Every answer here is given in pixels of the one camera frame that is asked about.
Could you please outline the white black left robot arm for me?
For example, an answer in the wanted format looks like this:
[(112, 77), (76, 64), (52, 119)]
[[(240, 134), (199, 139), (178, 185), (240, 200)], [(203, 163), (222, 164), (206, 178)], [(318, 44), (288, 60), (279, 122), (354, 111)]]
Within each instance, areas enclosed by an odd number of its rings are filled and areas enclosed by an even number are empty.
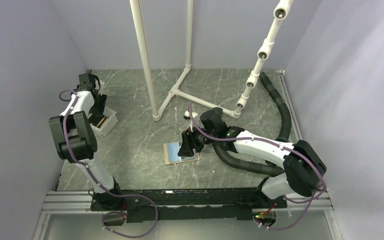
[(118, 119), (106, 106), (107, 95), (100, 93), (101, 81), (91, 71), (80, 74), (79, 84), (67, 92), (65, 110), (49, 119), (58, 156), (78, 167), (93, 185), (93, 196), (111, 210), (119, 209), (124, 196), (115, 178), (97, 156), (96, 136), (105, 137)]

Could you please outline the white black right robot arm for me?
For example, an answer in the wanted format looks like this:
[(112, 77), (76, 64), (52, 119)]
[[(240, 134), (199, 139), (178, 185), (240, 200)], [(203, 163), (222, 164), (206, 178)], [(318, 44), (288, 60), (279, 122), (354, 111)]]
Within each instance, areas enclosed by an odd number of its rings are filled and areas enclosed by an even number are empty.
[(204, 112), (199, 126), (198, 114), (186, 110), (183, 117), (190, 125), (181, 134), (177, 155), (192, 158), (211, 145), (227, 166), (266, 175), (255, 194), (256, 203), (262, 208), (288, 194), (315, 198), (317, 192), (326, 191), (326, 166), (308, 142), (261, 137), (242, 127), (228, 126), (221, 114), (219, 107)]

